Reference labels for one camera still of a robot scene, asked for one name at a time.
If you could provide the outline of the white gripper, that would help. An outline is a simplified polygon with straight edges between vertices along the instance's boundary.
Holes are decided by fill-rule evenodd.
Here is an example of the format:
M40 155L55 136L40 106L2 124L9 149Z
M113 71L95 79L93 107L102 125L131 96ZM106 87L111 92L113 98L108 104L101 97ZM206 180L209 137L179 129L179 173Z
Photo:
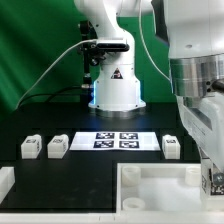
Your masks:
M211 194L224 195L224 94L201 98L196 108L178 97L177 105L184 128L221 171L211 172Z

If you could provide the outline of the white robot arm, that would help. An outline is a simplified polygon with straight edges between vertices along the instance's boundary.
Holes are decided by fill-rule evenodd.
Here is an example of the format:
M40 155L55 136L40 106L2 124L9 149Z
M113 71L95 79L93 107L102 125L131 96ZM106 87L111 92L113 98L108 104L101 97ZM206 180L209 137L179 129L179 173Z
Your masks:
M224 0L74 0L93 26L100 65L89 107L130 113L145 107L134 74L135 41L119 17L154 16L169 45L169 76L183 126L201 151L202 189L224 194Z

